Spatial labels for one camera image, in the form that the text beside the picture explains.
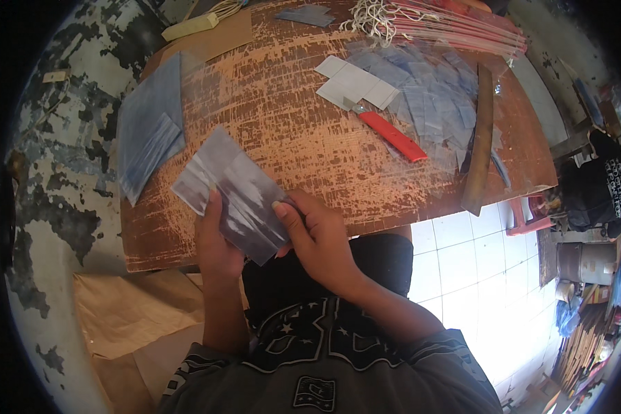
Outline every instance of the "knife blade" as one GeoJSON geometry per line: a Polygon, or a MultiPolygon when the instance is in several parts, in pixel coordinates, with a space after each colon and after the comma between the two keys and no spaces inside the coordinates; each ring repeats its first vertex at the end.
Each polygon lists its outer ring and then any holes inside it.
{"type": "Polygon", "coordinates": [[[366,111],[366,109],[343,98],[343,104],[354,111],[357,116],[363,120],[369,127],[379,133],[384,139],[389,141],[391,145],[396,147],[398,151],[403,153],[410,161],[424,160],[428,158],[425,152],[411,138],[400,132],[396,127],[391,125],[386,119],[379,116],[374,111],[366,111]]]}

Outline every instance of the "gray t-shirt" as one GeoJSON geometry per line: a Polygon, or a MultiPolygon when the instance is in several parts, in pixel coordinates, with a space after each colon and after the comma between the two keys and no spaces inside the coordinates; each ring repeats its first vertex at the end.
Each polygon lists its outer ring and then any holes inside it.
{"type": "Polygon", "coordinates": [[[282,309],[246,360],[194,343],[158,413],[501,413],[460,331],[398,346],[339,298],[282,309]]]}

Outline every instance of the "wooden table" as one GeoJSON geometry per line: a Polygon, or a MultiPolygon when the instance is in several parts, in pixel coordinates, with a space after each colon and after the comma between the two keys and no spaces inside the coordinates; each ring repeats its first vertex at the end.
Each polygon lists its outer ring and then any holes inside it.
{"type": "MultiPolygon", "coordinates": [[[[345,58],[344,44],[362,35],[337,31],[337,23],[323,29],[273,19],[291,3],[296,2],[254,5],[254,41],[209,62],[221,79],[194,81],[204,82],[196,85],[202,95],[183,91],[186,148],[157,170],[135,207],[121,204],[130,272],[194,263],[195,213],[170,186],[219,124],[283,189],[303,188],[341,211],[350,235],[462,210],[464,178],[437,174],[432,162],[393,158],[354,113],[315,94],[326,78],[313,68],[331,54],[345,58]],[[443,191],[441,199],[431,195],[434,190],[443,191]]],[[[331,2],[337,22],[348,18],[351,4],[331,2]]],[[[488,54],[466,56],[474,67],[503,62],[488,54]]],[[[495,125],[503,132],[499,154],[513,185],[505,191],[491,164],[485,204],[557,184],[547,140],[520,83],[510,70],[499,83],[502,93],[495,100],[501,100],[503,116],[495,125]]]]}

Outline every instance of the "hand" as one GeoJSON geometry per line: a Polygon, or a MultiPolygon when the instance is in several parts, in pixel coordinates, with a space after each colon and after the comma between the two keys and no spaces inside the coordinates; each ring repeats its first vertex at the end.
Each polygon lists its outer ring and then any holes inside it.
{"type": "Polygon", "coordinates": [[[306,226],[290,204],[275,202],[272,207],[287,228],[299,261],[310,277],[343,296],[365,278],[352,258],[343,217],[303,190],[287,194],[306,215],[306,226]]]}
{"type": "Polygon", "coordinates": [[[218,231],[223,202],[221,194],[212,184],[205,216],[195,221],[195,245],[198,266],[203,277],[217,277],[224,281],[237,281],[244,269],[244,253],[228,242],[218,231]]]}

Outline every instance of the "utility knife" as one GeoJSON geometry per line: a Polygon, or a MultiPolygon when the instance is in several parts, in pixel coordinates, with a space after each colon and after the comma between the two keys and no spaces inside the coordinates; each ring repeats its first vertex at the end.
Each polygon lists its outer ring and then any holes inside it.
{"type": "Polygon", "coordinates": [[[366,109],[347,98],[343,98],[343,105],[350,108],[356,115],[363,120],[369,127],[377,131],[384,139],[389,141],[391,145],[396,147],[398,151],[403,153],[410,161],[424,160],[428,158],[425,152],[411,138],[400,132],[396,127],[391,125],[386,119],[379,116],[374,111],[366,111],[366,109]]]}

